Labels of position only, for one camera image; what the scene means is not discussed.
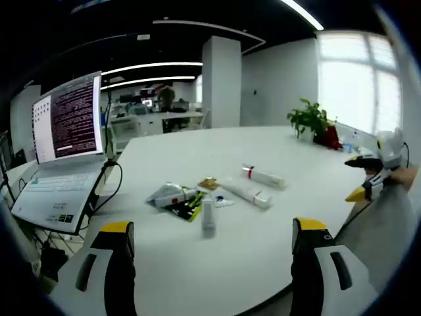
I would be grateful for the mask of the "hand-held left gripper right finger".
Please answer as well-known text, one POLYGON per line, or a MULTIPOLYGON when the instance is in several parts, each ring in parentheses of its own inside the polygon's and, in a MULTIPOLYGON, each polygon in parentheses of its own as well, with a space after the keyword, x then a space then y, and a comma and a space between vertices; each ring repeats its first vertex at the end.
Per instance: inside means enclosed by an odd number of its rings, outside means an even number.
POLYGON ((369 270, 315 219, 293 220, 291 315, 362 315, 377 298, 369 270))

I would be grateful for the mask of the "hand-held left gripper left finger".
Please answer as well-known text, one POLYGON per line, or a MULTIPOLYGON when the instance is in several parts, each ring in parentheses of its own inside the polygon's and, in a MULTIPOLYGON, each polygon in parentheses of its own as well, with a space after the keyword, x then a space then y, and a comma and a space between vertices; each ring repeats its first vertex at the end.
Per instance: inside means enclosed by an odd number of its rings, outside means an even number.
POLYGON ((65 315, 136 315, 134 224, 103 226, 59 270, 49 297, 65 315))

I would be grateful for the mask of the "person's right hand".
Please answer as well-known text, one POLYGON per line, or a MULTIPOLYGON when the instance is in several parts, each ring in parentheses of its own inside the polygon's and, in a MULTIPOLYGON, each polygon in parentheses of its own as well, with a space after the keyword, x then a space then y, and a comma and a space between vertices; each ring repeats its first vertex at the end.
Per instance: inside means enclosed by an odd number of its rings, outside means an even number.
POLYGON ((391 173, 391 178, 409 191, 414 183, 419 167, 409 167, 407 169, 397 169, 391 173))

